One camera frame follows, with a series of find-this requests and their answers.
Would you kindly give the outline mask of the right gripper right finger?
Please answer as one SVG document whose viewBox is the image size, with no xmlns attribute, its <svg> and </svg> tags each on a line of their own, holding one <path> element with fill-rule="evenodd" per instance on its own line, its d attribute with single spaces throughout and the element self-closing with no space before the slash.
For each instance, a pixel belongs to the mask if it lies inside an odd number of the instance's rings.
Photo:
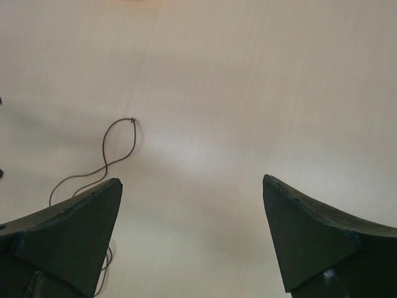
<svg viewBox="0 0 397 298">
<path fill-rule="evenodd" d="M 396 297 L 396 229 L 265 175 L 264 209 L 292 297 Z"/>
</svg>

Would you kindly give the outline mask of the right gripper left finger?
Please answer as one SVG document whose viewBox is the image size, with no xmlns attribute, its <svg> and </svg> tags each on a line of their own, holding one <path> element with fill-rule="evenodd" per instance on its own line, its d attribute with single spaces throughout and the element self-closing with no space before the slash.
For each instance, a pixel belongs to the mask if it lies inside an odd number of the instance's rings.
<svg viewBox="0 0 397 298">
<path fill-rule="evenodd" d="M 122 189 L 108 179 L 1 224 L 1 297 L 93 297 Z"/>
</svg>

